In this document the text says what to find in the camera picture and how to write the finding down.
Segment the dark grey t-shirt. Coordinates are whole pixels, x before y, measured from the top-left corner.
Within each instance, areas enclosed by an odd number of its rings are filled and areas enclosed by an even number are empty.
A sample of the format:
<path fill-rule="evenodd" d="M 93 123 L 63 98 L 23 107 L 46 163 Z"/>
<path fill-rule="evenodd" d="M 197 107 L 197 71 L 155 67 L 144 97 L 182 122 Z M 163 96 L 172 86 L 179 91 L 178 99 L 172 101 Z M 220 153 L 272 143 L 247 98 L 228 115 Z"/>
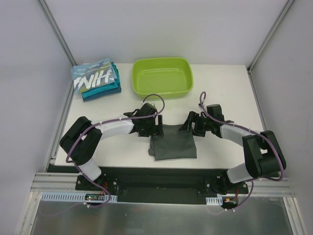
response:
<path fill-rule="evenodd" d="M 163 136 L 152 136 L 148 154 L 155 161 L 196 159 L 197 149 L 191 131 L 179 131 L 181 125 L 163 125 Z"/>

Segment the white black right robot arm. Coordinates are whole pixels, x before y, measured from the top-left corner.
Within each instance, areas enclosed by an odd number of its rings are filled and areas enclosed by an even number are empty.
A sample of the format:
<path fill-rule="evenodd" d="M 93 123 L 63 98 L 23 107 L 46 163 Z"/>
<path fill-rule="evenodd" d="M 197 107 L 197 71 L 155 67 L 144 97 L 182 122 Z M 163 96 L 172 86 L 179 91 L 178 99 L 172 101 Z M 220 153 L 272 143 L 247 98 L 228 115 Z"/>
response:
<path fill-rule="evenodd" d="M 208 105 L 206 111 L 190 111 L 180 132 L 205 137 L 206 132 L 234 142 L 243 148 L 244 163 L 228 169 L 220 180 L 221 190 L 233 192 L 239 182 L 268 178 L 286 169 L 286 161 L 272 131 L 255 132 L 225 120 L 219 104 Z"/>

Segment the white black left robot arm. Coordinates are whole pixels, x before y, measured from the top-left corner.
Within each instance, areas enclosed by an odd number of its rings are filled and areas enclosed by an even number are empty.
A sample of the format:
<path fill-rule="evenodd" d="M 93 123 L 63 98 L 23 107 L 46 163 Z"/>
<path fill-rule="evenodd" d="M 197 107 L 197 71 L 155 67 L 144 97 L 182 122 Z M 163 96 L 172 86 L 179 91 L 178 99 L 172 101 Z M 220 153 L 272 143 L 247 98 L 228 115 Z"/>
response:
<path fill-rule="evenodd" d="M 103 186 L 101 169 L 93 156 L 100 141 L 122 134 L 138 133 L 140 137 L 163 136 L 162 115 L 155 106 L 144 103 L 133 112 L 126 112 L 111 120 L 92 122 L 79 117 L 60 140 L 60 147 L 67 153 L 66 162 L 73 162 L 87 177 L 92 190 Z"/>

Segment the teal folded t-shirt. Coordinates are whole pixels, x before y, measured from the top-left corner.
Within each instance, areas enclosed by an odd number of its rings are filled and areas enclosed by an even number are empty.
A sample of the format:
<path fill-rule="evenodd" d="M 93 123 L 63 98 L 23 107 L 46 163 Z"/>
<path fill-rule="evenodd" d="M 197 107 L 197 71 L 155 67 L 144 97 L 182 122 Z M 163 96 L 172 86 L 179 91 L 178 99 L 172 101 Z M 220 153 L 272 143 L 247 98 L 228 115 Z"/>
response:
<path fill-rule="evenodd" d="M 119 71 L 116 65 L 114 64 L 114 62 L 111 62 L 111 65 L 114 69 L 113 74 L 116 76 L 116 78 L 114 79 L 114 82 L 82 93 L 82 98 L 84 102 L 91 101 L 91 100 L 94 100 L 103 96 L 121 93 L 122 89 L 120 85 Z"/>

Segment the lime green plastic tub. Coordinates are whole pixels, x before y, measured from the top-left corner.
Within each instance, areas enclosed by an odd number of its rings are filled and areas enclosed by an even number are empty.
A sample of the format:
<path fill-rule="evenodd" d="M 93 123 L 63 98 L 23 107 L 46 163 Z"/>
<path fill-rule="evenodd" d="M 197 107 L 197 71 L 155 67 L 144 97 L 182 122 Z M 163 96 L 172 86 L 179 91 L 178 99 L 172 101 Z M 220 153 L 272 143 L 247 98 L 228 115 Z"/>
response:
<path fill-rule="evenodd" d="M 193 73 L 189 62 L 181 57 L 141 59 L 133 64 L 133 91 L 144 98 L 159 94 L 164 99 L 179 98 L 193 89 Z"/>

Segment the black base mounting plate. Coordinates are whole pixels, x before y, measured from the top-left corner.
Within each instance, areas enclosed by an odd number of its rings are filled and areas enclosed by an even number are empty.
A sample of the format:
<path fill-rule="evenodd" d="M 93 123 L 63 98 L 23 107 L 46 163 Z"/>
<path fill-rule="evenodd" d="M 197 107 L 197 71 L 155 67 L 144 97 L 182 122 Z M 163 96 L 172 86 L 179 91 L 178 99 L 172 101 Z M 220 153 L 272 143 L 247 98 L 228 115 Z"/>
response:
<path fill-rule="evenodd" d="M 225 169 L 102 167 L 90 183 L 77 176 L 75 189 L 99 196 L 110 193 L 118 202 L 203 205 L 218 194 L 237 199 L 248 194 L 244 182 L 231 184 Z"/>

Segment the light blue printed folded t-shirt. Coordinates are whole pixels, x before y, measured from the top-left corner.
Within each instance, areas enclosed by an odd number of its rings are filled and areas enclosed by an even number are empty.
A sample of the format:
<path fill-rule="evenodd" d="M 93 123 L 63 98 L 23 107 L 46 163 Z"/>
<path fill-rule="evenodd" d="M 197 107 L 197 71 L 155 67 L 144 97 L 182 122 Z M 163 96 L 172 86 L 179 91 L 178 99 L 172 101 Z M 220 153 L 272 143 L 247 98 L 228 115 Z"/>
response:
<path fill-rule="evenodd" d="M 110 85 L 117 79 L 110 58 L 95 63 L 73 66 L 70 71 L 75 94 L 81 94 L 105 85 Z"/>

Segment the aluminium front rail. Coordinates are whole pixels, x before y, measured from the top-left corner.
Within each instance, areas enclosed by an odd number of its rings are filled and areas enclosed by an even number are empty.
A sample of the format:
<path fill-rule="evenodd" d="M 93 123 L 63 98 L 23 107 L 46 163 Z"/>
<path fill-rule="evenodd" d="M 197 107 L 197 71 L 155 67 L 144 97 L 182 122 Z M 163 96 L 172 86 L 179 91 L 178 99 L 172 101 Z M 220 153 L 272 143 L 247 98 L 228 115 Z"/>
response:
<path fill-rule="evenodd" d="M 31 191 L 75 192 L 78 176 L 78 173 L 37 172 L 32 182 Z M 295 192 L 288 178 L 280 182 L 261 179 L 254 181 L 252 196 L 295 197 Z"/>

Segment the right aluminium frame post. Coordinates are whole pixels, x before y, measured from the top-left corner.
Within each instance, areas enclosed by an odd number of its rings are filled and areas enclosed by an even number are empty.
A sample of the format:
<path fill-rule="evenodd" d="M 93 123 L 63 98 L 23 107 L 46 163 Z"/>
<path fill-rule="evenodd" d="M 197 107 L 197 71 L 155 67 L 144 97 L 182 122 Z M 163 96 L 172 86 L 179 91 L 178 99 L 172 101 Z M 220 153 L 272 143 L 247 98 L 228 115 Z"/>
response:
<path fill-rule="evenodd" d="M 260 45 L 256 55 L 253 57 L 251 63 L 247 67 L 247 73 L 248 74 L 251 74 L 251 72 L 255 68 L 256 64 L 259 61 L 259 59 L 261 58 L 261 56 L 265 52 L 266 48 L 268 47 L 268 44 L 270 43 L 271 39 L 273 38 L 273 36 L 275 35 L 276 31 L 279 29 L 280 25 L 282 24 L 282 22 L 284 21 L 284 19 L 286 18 L 287 14 L 289 13 L 289 11 L 291 10 L 291 8 L 293 7 L 293 5 L 295 3 L 296 3 L 296 0 L 287 0 L 285 2 L 285 4 L 283 5 L 283 8 L 279 12 L 278 16 L 276 17 L 273 25 L 271 26 L 271 28 L 269 30 L 269 32 L 267 33 L 266 37 L 262 41 L 262 43 L 261 43 L 261 45 Z"/>

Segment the aluminium frame post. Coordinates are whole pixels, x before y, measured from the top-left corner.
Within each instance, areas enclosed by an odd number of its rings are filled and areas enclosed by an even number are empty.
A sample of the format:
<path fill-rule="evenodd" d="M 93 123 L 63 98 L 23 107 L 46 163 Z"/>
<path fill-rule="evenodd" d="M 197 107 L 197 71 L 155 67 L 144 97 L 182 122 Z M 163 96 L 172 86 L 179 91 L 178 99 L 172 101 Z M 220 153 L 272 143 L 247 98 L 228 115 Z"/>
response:
<path fill-rule="evenodd" d="M 54 35 L 55 35 L 57 41 L 59 42 L 63 52 L 65 53 L 67 59 L 69 60 L 70 64 L 72 66 L 76 66 L 77 63 L 76 63 L 76 61 L 75 61 L 75 59 L 74 59 L 74 57 L 70 51 L 70 48 L 69 48 L 61 30 L 60 30 L 60 28 L 59 28 L 59 26 L 58 26 L 58 24 L 57 24 L 57 22 L 53 16 L 51 10 L 50 10 L 47 2 L 45 0 L 38 0 L 37 2 L 39 4 L 43 14 L 45 15 L 45 17 L 46 17 Z"/>
<path fill-rule="evenodd" d="M 256 55 L 253 57 L 251 63 L 247 67 L 247 73 L 248 74 L 251 74 L 251 72 L 255 68 L 256 64 L 259 61 L 259 59 L 261 58 L 261 56 L 265 52 L 266 48 L 268 47 L 268 44 L 270 43 L 271 39 L 273 38 L 273 36 L 275 35 L 276 31 L 279 29 L 280 25 L 282 24 L 282 22 L 284 21 L 284 19 L 286 18 L 287 14 L 289 13 L 289 11 L 291 10 L 291 8 L 293 7 L 293 5 L 295 3 L 296 3 L 296 0 L 287 0 L 285 2 L 285 4 L 283 5 L 283 8 L 279 12 L 278 16 L 276 17 L 273 25 L 271 26 L 271 28 L 269 30 L 269 32 L 267 33 L 266 37 L 262 41 L 262 43 L 261 43 L 261 45 L 260 45 Z"/>

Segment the left aluminium frame post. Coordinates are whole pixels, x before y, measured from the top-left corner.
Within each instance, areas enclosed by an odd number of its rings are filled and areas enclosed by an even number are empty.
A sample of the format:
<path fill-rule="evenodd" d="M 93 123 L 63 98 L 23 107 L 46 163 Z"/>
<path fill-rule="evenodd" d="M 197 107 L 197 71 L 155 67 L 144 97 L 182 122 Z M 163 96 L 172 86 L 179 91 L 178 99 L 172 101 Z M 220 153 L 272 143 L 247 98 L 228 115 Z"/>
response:
<path fill-rule="evenodd" d="M 54 35 L 55 35 L 57 41 L 59 42 L 63 52 L 65 53 L 67 59 L 69 60 L 70 64 L 72 66 L 76 66 L 77 63 L 76 63 L 76 61 L 75 61 L 75 59 L 74 59 L 74 57 L 70 51 L 70 48 L 69 48 L 61 30 L 60 30 L 60 28 L 59 28 L 59 26 L 58 26 L 58 24 L 57 24 L 57 22 L 53 16 L 51 10 L 50 10 L 47 2 L 45 0 L 38 0 L 37 2 L 39 4 L 43 14 L 45 15 L 45 17 L 46 17 Z"/>

